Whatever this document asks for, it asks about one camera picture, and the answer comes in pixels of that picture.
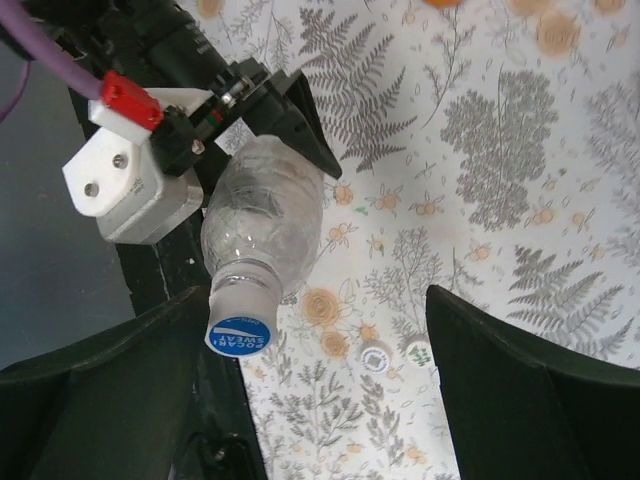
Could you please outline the blue white bottle cap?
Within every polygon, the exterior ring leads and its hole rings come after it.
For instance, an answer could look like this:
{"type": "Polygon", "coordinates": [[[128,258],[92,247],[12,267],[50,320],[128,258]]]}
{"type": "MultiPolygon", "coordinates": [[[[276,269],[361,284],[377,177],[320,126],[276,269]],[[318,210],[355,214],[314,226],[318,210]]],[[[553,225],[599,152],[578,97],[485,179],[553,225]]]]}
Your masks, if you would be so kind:
{"type": "Polygon", "coordinates": [[[205,343],[232,358],[261,353],[277,338],[276,314],[277,302],[268,289],[249,284],[223,287],[210,296],[205,343]]]}

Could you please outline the orange drink bottle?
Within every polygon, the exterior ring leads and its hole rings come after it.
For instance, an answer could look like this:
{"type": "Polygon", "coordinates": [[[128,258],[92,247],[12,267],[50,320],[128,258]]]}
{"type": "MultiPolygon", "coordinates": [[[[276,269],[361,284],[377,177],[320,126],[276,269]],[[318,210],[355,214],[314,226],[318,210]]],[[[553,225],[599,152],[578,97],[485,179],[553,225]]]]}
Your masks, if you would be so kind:
{"type": "Polygon", "coordinates": [[[445,9],[460,6],[464,0],[424,0],[424,2],[434,8],[445,9]]]}

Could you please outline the floral patterned table mat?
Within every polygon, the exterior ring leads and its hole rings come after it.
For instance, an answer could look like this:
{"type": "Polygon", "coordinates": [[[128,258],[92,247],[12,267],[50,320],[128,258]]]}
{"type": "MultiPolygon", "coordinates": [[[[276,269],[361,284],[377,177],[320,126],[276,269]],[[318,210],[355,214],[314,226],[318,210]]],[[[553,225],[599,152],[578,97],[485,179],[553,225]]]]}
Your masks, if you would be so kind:
{"type": "Polygon", "coordinates": [[[638,367],[637,2],[186,8],[226,57],[307,75],[343,168],[279,339],[242,362],[269,478],[458,477],[437,367],[405,356],[432,284],[638,367]]]}

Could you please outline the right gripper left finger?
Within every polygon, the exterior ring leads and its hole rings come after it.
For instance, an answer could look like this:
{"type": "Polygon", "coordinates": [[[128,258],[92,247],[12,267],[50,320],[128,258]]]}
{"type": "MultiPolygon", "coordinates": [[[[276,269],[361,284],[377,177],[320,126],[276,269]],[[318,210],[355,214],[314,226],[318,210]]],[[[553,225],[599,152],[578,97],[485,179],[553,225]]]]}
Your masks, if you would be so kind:
{"type": "Polygon", "coordinates": [[[238,364],[204,342],[191,288],[1,372],[5,479],[262,479],[238,364]]]}

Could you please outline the white green bottle cap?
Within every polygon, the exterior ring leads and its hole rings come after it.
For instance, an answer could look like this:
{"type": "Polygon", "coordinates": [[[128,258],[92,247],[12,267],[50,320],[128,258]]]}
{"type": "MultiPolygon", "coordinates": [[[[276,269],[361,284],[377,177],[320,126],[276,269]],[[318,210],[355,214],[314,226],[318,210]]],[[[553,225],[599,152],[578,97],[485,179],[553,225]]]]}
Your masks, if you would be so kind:
{"type": "Polygon", "coordinates": [[[405,356],[415,368],[427,368],[433,358],[431,345],[426,340],[413,340],[407,345],[405,356]]]}

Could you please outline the white grey bottle cap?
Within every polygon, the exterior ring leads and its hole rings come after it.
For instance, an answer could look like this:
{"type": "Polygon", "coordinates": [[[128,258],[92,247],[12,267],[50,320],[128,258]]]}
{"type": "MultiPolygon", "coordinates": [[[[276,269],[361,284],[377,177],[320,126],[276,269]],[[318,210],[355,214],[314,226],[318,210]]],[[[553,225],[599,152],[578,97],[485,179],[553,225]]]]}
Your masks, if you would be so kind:
{"type": "Polygon", "coordinates": [[[386,343],[371,340],[362,344],[358,358],[368,372],[384,374],[390,369],[393,352],[386,343]]]}

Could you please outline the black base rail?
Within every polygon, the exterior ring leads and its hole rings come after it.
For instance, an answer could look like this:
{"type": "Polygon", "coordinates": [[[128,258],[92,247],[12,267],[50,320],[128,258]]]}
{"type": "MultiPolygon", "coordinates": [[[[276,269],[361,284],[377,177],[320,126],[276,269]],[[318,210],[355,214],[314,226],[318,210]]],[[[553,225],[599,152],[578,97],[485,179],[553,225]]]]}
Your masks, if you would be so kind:
{"type": "Polygon", "coordinates": [[[200,217],[117,250],[135,320],[73,372],[68,479],[262,479],[239,362],[204,342],[200,217]]]}

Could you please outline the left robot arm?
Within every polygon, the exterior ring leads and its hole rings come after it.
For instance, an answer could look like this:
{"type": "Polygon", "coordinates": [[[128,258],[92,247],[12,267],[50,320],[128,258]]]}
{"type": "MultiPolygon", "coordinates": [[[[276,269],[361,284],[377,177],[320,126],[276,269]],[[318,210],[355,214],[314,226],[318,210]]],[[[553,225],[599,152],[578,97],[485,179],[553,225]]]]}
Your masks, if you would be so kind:
{"type": "Polygon", "coordinates": [[[153,134],[164,173],[178,177],[193,168],[201,183],[216,182],[230,156],[215,141],[241,120],[255,136],[275,136],[327,175],[341,176],[305,75],[272,72],[254,58],[227,62],[177,2],[23,5],[32,17],[60,28],[99,75],[113,69],[142,87],[196,88],[210,94],[188,120],[172,114],[168,126],[153,134]]]}

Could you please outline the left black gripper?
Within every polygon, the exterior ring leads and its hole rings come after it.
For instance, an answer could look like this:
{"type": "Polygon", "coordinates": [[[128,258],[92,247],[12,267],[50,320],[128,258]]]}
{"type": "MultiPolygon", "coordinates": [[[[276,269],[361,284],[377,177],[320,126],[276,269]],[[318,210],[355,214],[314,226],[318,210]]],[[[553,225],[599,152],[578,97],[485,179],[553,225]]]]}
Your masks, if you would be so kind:
{"type": "Polygon", "coordinates": [[[208,95],[191,113],[171,101],[149,140],[153,164],[166,175],[197,166],[209,171],[228,155],[213,144],[242,120],[256,136],[272,135],[333,179],[342,168],[328,145],[307,77],[275,73],[254,59],[231,64],[203,61],[153,61],[170,87],[199,87],[208,95]]]}

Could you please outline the clear plastic bottle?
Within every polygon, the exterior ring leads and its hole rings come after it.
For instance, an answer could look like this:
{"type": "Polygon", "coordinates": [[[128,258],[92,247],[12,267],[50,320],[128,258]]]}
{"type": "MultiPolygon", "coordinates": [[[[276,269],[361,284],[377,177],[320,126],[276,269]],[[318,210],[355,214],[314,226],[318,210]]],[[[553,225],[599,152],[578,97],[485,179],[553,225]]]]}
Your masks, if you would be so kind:
{"type": "Polygon", "coordinates": [[[278,276],[285,297],[308,278],[319,249],[324,173],[278,137],[262,135],[231,158],[201,229],[210,275],[253,259],[278,276]]]}

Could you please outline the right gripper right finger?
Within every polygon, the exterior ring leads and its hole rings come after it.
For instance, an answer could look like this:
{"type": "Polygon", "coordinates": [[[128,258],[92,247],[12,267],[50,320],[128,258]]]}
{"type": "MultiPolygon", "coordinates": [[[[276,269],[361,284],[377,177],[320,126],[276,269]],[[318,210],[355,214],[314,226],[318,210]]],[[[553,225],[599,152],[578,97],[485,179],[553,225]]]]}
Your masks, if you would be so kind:
{"type": "Polygon", "coordinates": [[[639,373],[432,285],[426,323],[463,479],[636,479],[639,373]]]}

